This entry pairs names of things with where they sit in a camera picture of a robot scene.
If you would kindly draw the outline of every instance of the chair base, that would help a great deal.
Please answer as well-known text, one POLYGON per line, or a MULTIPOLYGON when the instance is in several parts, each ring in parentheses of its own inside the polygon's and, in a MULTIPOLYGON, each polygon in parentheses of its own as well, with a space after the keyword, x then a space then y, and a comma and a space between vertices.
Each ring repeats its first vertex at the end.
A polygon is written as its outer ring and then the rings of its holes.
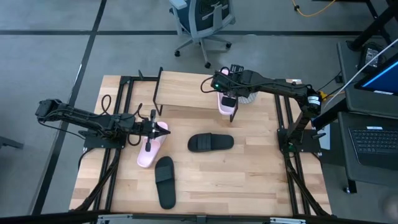
MULTIPOLYGON (((211 67, 211 63, 208 61, 208 58, 207 58, 207 53, 206 53, 206 48, 205 48, 205 39, 213 40, 213 41, 217 41, 217 42, 221 42, 221 43, 225 43, 226 44, 225 47, 227 49, 231 48, 232 43, 227 41, 227 40, 224 40, 222 38, 215 37, 215 36, 204 37, 204 38, 200 38, 198 40, 198 42, 200 44, 200 47, 201 47, 201 51, 203 52, 203 56, 205 58, 205 68, 210 68, 211 67)), ((179 50, 184 48, 184 47, 186 47, 186 46, 188 46, 188 45, 191 45, 193 43, 194 43, 194 41, 193 41, 192 38, 187 40, 187 41, 185 41, 181 46, 179 46, 179 47, 177 47, 175 49, 174 56, 179 57, 180 56, 180 51, 179 50)))

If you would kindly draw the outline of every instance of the office chair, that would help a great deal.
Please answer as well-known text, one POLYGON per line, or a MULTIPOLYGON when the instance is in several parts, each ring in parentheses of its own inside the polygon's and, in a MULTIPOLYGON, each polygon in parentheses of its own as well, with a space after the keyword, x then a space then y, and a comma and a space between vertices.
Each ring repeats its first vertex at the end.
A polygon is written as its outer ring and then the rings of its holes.
POLYGON ((205 39, 226 43, 226 48, 232 46, 231 42, 212 36, 228 24, 235 23, 232 0, 169 0, 172 8, 170 13, 174 15, 177 33, 186 32, 190 39, 175 49, 174 55, 180 56, 180 49, 194 43, 201 45, 205 57, 205 67, 210 68, 211 63, 207 59, 205 39))

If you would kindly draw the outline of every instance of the yellow cable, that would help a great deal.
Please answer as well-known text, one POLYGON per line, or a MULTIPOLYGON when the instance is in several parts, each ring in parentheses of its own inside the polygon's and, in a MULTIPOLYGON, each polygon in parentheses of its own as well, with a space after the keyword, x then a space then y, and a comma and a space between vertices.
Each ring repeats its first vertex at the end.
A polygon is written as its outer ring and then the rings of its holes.
MULTIPOLYGON (((300 15, 302 15, 303 17, 313 17, 313 16, 316 16, 316 15, 318 15, 319 13, 323 12, 325 9, 329 8, 329 6, 331 6, 333 3, 335 3, 335 1, 336 1, 336 0, 333 0, 331 3, 329 3, 329 5, 327 5, 326 7, 324 7, 322 10, 320 10, 320 11, 314 13, 314 14, 311 14, 311 15, 305 15, 305 14, 303 14, 303 13, 300 11, 300 9, 297 9, 297 12, 300 13, 300 15)), ((292 2, 293 2, 294 7, 296 7, 296 6, 297 6, 297 5, 296 5, 296 2, 295 2, 294 0, 292 0, 292 2)))

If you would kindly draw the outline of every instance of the black desk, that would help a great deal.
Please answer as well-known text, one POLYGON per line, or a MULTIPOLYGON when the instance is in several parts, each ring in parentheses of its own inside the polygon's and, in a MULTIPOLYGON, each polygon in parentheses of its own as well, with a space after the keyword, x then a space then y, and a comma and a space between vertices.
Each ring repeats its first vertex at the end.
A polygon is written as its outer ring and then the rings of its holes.
POLYGON ((371 184, 398 186, 398 171, 364 166, 358 162, 348 132, 350 126, 398 126, 398 120, 339 112, 338 122, 340 125, 347 178, 371 184))
MULTIPOLYGON (((361 52, 350 50, 346 42, 337 43, 337 51, 340 61, 341 74, 344 83, 348 82, 357 72, 357 64, 361 52)), ((359 81, 365 74, 359 74, 353 82, 359 81)), ((328 125, 337 119, 340 111, 354 111, 398 119, 398 96, 383 95, 371 91, 355 89, 354 83, 345 89, 345 98, 321 114, 313 121, 316 129, 328 125)))

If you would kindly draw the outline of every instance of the blue screen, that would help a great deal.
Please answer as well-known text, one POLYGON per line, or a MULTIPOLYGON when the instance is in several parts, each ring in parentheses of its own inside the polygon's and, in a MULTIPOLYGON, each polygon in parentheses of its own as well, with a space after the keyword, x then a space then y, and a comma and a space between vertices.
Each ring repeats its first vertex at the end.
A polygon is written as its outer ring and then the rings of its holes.
POLYGON ((387 67, 362 87, 389 93, 398 93, 398 62, 387 67))

